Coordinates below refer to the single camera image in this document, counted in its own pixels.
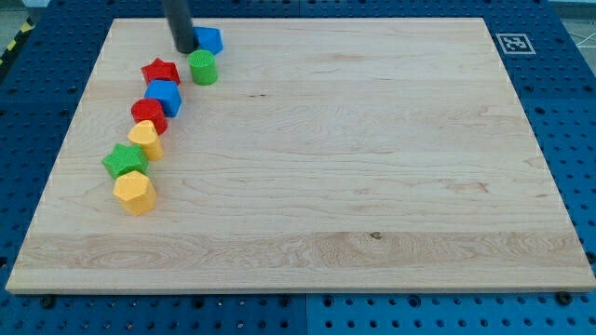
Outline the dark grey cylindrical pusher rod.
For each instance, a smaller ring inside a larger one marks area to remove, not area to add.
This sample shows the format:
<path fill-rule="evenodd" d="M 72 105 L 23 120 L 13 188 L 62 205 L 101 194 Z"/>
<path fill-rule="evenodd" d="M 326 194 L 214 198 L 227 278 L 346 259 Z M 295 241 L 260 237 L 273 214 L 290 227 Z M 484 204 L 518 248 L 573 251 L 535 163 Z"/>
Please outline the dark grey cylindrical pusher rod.
<path fill-rule="evenodd" d="M 187 0 L 162 0 L 176 50 L 190 54 L 198 48 L 192 17 Z"/>

